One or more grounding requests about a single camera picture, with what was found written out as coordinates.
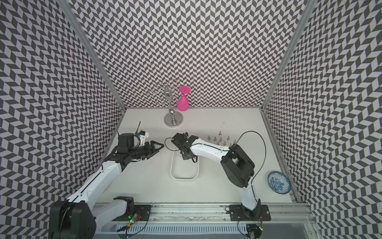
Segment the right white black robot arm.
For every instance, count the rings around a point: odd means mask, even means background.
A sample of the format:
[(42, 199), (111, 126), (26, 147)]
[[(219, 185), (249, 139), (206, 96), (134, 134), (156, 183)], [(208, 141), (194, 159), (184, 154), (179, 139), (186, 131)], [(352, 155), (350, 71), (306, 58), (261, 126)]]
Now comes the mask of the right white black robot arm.
[(253, 187), (255, 164), (239, 144), (219, 146), (187, 133), (176, 133), (171, 143), (181, 153), (183, 160), (204, 157), (219, 163), (229, 181), (240, 189), (244, 208), (255, 211), (261, 205)]

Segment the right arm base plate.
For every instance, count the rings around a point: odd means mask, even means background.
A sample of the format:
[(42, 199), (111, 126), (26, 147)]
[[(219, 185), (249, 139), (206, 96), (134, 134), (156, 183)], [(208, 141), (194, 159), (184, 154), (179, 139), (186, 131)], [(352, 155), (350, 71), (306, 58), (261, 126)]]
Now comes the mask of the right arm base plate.
[(258, 204), (254, 210), (249, 210), (243, 205), (233, 204), (228, 206), (231, 221), (271, 221), (270, 211), (267, 205)]

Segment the white rectangular storage tray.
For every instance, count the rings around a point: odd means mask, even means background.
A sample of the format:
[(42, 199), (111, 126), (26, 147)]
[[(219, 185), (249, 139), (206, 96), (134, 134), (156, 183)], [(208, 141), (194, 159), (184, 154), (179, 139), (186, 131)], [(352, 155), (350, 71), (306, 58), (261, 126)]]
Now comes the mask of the white rectangular storage tray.
[(192, 159), (183, 160), (179, 152), (173, 151), (170, 176), (178, 181), (193, 181), (200, 173), (200, 162), (194, 162)]

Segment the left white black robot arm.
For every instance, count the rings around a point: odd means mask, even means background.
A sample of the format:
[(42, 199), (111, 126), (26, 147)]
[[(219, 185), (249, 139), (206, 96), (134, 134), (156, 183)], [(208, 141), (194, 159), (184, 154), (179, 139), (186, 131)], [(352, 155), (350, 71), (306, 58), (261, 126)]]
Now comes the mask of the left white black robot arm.
[(118, 196), (99, 208), (95, 204), (128, 164), (149, 159), (164, 147), (162, 143), (153, 140), (146, 142), (145, 139), (142, 133), (120, 134), (117, 146), (97, 172), (68, 199), (52, 204), (48, 230), (50, 239), (91, 239), (96, 231), (114, 219), (127, 218), (128, 224), (132, 225), (139, 218), (132, 197)]

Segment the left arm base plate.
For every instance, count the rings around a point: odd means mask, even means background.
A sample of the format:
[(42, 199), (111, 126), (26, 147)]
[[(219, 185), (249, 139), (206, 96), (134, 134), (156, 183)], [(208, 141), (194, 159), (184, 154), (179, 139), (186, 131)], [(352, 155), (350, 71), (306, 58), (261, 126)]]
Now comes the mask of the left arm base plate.
[(122, 216), (119, 216), (112, 221), (130, 221), (134, 214), (139, 213), (139, 221), (140, 222), (147, 222), (150, 218), (152, 206), (149, 204), (138, 204), (134, 206), (134, 209), (130, 210), (129, 212), (123, 214)]

